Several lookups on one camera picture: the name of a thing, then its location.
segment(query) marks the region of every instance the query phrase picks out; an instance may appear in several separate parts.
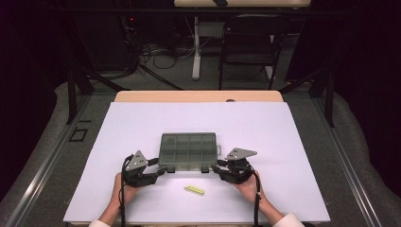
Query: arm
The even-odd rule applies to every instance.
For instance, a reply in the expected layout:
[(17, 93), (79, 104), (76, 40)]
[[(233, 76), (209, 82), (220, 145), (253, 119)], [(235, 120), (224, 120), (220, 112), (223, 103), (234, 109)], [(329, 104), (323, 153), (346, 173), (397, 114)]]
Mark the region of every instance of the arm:
[[(244, 196), (249, 202), (254, 204), (255, 195), (256, 195), (256, 178), (254, 175), (248, 179), (248, 181), (235, 184), (231, 183), (238, 191)], [(260, 185), (260, 202), (259, 202), (259, 211), (266, 217), (269, 223), (274, 226), (304, 226), (294, 215), (290, 214), (288, 216), (284, 216), (277, 208), (274, 207), (273, 204), (270, 203), (268, 198), (263, 191), (262, 184)]]
[[(128, 204), (134, 198), (135, 194), (141, 189), (142, 187), (131, 187), (128, 185), (124, 186), (124, 200), (125, 204)], [(110, 202), (107, 205), (106, 209), (104, 210), (103, 214), (100, 216), (98, 221), (93, 221), (89, 226), (111, 226), (117, 216), (120, 214), (120, 194), (121, 189), (121, 173), (117, 173), (114, 179), (114, 187), (112, 197), (110, 198)]]

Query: yellow object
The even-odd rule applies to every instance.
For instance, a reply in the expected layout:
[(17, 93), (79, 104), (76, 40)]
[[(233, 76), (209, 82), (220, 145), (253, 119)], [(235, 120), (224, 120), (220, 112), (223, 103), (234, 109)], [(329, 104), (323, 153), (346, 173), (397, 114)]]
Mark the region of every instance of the yellow object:
[(185, 187), (185, 189), (193, 191), (193, 192), (196, 192), (196, 193), (199, 193), (199, 194), (202, 194), (202, 195), (204, 194), (204, 191), (202, 189), (200, 189), (200, 188), (197, 188), (196, 186), (189, 185), (189, 186)]

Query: sleeve cuff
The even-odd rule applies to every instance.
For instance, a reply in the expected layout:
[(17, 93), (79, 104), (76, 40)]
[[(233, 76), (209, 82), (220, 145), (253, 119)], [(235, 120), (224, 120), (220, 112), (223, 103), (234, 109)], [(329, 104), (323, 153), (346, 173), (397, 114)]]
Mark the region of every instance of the sleeve cuff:
[(110, 225), (101, 222), (100, 220), (94, 220), (91, 222), (89, 227), (110, 227)]
[(272, 227), (303, 227), (303, 223), (298, 220), (298, 218), (294, 214), (288, 214), (281, 218), (275, 225)]

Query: table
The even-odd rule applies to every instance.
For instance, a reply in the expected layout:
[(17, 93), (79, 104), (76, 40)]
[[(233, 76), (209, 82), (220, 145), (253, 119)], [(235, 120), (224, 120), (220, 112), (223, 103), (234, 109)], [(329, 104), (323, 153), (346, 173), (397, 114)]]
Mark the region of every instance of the table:
[[(248, 161), (284, 214), (295, 213), (302, 221), (330, 220), (288, 105), (275, 91), (120, 92), (63, 220), (83, 224), (98, 218), (124, 159), (138, 149), (147, 159), (157, 157), (162, 132), (196, 131), (216, 133), (219, 159), (234, 147), (258, 151)], [(187, 185), (205, 194), (184, 190)], [(138, 193), (126, 214), (127, 223), (139, 225), (253, 223), (253, 206), (213, 172), (165, 174)]]
[[(311, 0), (227, 0), (226, 7), (232, 8), (307, 8)], [(209, 8), (216, 7), (213, 0), (175, 0), (175, 7), (181, 8)], [(200, 49), (200, 22), (198, 16), (194, 22), (195, 56), (192, 79), (200, 79), (201, 76), (201, 49)]]

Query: chair backrest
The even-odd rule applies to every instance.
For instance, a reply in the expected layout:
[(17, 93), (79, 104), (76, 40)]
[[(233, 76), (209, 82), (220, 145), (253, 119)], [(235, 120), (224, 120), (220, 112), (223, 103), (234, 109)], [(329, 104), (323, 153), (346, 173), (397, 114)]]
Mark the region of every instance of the chair backrest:
[(289, 29), (289, 20), (282, 15), (244, 13), (226, 22), (223, 36), (226, 32), (247, 35), (287, 35)]

